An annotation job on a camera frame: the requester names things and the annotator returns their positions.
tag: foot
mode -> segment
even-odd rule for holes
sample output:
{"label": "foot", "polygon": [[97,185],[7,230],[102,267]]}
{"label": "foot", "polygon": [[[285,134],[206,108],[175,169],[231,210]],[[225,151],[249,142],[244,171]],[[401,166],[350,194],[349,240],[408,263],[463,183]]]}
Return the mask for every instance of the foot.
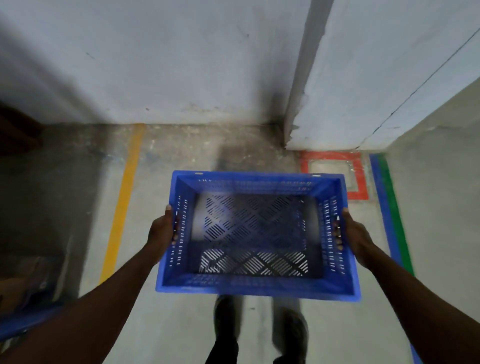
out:
{"label": "foot", "polygon": [[297,363],[305,363],[308,346],[308,327],[302,314],[291,309],[283,312],[284,355]]}
{"label": "foot", "polygon": [[233,296],[224,294],[218,296],[215,302],[214,326],[218,337],[235,337],[235,304]]}

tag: yellow floor line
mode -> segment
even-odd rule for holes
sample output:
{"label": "yellow floor line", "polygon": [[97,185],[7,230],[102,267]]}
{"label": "yellow floor line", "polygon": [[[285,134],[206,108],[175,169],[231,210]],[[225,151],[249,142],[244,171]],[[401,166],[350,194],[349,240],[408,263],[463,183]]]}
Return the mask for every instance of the yellow floor line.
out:
{"label": "yellow floor line", "polygon": [[115,265],[117,263],[117,256],[120,249],[123,226],[125,224],[125,218],[127,217],[128,204],[130,202],[130,196],[132,195],[133,180],[135,178],[135,172],[137,171],[138,157],[140,155],[144,130],[145,124],[135,124],[133,126],[133,133],[128,147],[128,159],[125,163],[125,170],[123,171],[119,198],[117,201],[117,207],[115,208],[115,215],[113,216],[107,252],[105,253],[102,274],[98,284],[106,281],[115,272]]}

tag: green floor line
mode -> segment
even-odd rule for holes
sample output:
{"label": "green floor line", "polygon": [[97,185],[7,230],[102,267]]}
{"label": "green floor line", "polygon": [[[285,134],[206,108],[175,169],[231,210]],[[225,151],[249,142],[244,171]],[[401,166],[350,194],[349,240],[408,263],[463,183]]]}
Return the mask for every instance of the green floor line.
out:
{"label": "green floor line", "polygon": [[387,194],[388,207],[390,208],[390,214],[392,216],[395,236],[397,239],[398,248],[400,250],[403,267],[412,275],[414,275],[412,261],[410,259],[410,253],[408,252],[407,240],[405,238],[405,232],[403,230],[402,219],[400,217],[400,211],[398,210],[395,191],[393,189],[392,177],[390,176],[390,169],[388,168],[385,154],[378,155],[378,163],[380,166],[380,172],[382,174],[382,182],[385,186],[385,191]]}

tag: red square marking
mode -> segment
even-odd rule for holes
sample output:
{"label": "red square marking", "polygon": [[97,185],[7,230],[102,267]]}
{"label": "red square marking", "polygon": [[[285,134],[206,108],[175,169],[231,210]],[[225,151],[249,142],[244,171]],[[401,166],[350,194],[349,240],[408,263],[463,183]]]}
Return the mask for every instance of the red square marking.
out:
{"label": "red square marking", "polygon": [[355,172],[355,179],[357,180],[358,191],[347,192],[349,200],[368,200],[367,182],[365,180],[365,173],[361,164],[360,153],[350,152],[307,152],[303,151],[300,154],[300,170],[302,173],[310,173],[308,163],[310,160],[347,160],[352,162],[353,170]]}

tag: trouser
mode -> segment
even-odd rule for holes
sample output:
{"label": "trouser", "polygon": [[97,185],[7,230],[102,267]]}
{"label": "trouser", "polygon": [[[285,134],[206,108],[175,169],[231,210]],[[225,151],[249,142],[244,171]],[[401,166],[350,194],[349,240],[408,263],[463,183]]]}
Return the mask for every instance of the trouser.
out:
{"label": "trouser", "polygon": [[[236,364],[238,354],[239,345],[233,336],[229,338],[219,337],[215,341],[205,364]],[[298,358],[285,355],[276,358],[273,362],[274,364],[300,364]]]}

